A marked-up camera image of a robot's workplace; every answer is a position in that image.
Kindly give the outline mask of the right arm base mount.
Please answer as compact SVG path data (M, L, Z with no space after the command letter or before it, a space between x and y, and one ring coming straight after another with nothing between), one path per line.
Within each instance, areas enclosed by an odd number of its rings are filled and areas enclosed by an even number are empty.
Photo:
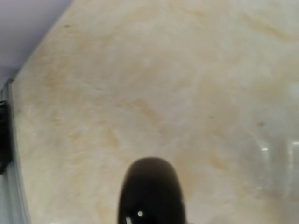
M12 161L12 137L10 105L6 100L0 102L0 174L4 174Z

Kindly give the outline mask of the black earbud charging case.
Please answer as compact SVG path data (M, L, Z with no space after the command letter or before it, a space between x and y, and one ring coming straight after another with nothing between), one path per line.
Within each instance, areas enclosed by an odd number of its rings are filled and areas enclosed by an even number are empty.
M183 192L173 166L157 157L128 168L118 203L119 224L185 224Z

